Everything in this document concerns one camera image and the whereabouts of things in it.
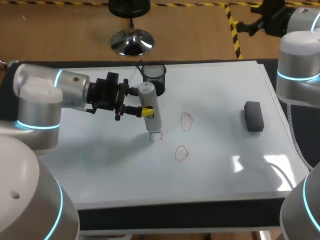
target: black stool seat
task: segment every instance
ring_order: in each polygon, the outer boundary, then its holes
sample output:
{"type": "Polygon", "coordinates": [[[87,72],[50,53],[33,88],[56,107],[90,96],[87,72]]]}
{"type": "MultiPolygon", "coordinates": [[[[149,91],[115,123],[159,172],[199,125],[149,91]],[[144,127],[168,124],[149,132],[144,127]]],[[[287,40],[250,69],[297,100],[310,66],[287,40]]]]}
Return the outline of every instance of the black stool seat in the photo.
{"type": "Polygon", "coordinates": [[[150,10],[150,0],[109,0],[109,11],[123,19],[134,19],[150,10]]]}

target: stool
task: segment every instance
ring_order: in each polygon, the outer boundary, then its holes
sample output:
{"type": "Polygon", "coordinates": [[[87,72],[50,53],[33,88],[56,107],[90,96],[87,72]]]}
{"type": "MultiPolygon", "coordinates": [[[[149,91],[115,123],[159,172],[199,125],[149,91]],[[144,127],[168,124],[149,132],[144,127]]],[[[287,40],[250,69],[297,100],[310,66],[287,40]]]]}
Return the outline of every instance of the stool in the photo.
{"type": "Polygon", "coordinates": [[[116,33],[111,38],[111,48],[124,56],[138,56],[149,52],[155,45],[152,35],[135,29],[133,18],[141,17],[150,10],[150,0],[109,0],[110,12],[127,19],[127,30],[116,33]]]}

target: red circle drawing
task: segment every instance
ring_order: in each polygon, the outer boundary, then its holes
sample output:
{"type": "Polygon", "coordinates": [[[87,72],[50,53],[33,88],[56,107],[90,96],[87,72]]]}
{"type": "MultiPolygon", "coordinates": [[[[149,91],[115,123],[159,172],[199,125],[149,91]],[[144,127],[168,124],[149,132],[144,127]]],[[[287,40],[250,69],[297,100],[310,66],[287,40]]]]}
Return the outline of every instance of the red circle drawing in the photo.
{"type": "Polygon", "coordinates": [[[176,150],[175,150],[175,160],[177,160],[177,161],[181,161],[181,160],[184,160],[184,159],[186,159],[187,157],[189,156],[189,152],[188,152],[188,150],[186,149],[186,147],[185,146],[183,146],[183,145],[180,145],[180,146],[178,146],[177,148],[176,148],[176,150]],[[185,149],[185,152],[186,152],[186,155],[185,155],[185,157],[183,157],[183,158],[181,158],[181,159],[178,159],[177,158],[177,151],[178,151],[178,149],[179,148],[184,148],[185,149]]]}
{"type": "Polygon", "coordinates": [[[191,116],[189,113],[184,112],[184,113],[181,114],[181,127],[183,128],[183,130],[184,130],[185,132],[189,132],[189,131],[190,131],[190,129],[191,129],[191,127],[192,127],[192,122],[193,122],[193,121],[194,121],[194,119],[192,118],[192,116],[191,116]],[[183,125],[183,122],[182,122],[182,117],[183,117],[184,114],[188,115],[188,117],[189,117],[189,119],[190,119],[190,128],[189,128],[189,129],[185,129],[185,128],[184,128],[184,125],[183,125]]]}

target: yellow black hazard tape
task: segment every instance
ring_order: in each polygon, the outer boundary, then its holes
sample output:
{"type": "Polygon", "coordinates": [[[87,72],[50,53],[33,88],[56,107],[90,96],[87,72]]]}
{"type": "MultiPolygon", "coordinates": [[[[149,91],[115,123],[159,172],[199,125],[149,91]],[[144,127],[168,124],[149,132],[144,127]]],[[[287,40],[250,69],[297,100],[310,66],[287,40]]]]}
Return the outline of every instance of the yellow black hazard tape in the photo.
{"type": "MultiPolygon", "coordinates": [[[[30,4],[30,5],[74,5],[74,6],[108,6],[107,2],[74,2],[74,1],[0,1],[0,4],[30,4]]],[[[320,6],[318,2],[286,2],[295,6],[320,6]]],[[[207,3],[151,3],[152,7],[224,7],[224,6],[251,6],[257,8],[261,2],[207,2],[207,3]]]]}
{"type": "Polygon", "coordinates": [[[226,16],[228,18],[228,22],[229,22],[230,29],[231,29],[231,35],[232,35],[232,40],[233,40],[233,48],[234,48],[234,51],[235,51],[236,58],[237,59],[244,59],[242,57],[242,54],[241,54],[241,51],[240,51],[239,40],[238,40],[238,32],[237,32],[236,25],[234,23],[232,15],[231,15],[230,5],[225,5],[224,8],[225,8],[225,14],[226,14],[226,16]]]}

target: cable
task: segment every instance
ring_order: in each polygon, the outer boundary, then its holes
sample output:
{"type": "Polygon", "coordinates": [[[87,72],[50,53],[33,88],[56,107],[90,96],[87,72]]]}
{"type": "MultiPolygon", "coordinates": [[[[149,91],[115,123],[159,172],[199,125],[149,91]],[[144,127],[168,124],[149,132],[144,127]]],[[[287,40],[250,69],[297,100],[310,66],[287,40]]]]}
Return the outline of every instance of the cable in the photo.
{"type": "Polygon", "coordinates": [[[287,181],[287,183],[289,184],[291,190],[293,190],[295,187],[292,185],[291,181],[289,180],[288,176],[285,174],[285,172],[277,165],[271,163],[271,162],[268,162],[267,163],[268,165],[274,167],[275,169],[277,169],[281,174],[282,176],[284,177],[284,179],[287,181]]]}
{"type": "Polygon", "coordinates": [[[312,166],[310,166],[310,164],[305,160],[304,156],[302,155],[302,153],[300,151],[298,143],[296,141],[295,132],[294,132],[294,126],[293,126],[292,116],[291,116],[291,105],[290,104],[286,105],[286,113],[287,113],[287,116],[288,116],[288,123],[289,123],[289,127],[290,127],[291,138],[292,138],[295,150],[298,153],[298,156],[301,159],[301,161],[304,163],[304,165],[309,169],[309,171],[311,171],[314,168],[312,166]]]}

